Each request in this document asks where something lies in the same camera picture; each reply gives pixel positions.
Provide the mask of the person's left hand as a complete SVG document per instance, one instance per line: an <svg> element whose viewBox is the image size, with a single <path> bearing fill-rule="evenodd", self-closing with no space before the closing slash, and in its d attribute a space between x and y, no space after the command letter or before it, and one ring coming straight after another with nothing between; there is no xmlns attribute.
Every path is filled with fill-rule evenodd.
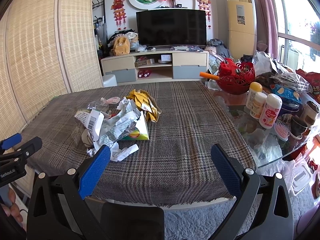
<svg viewBox="0 0 320 240"><path fill-rule="evenodd" d="M9 188L8 191L8 198L10 199L12 206L7 207L6 205L1 203L1 207L3 207L4 212L8 217L12 216L16 219L17 222L22 223L23 222L23 217L20 214L20 210L17 206L16 202L16 194L13 189Z"/></svg>

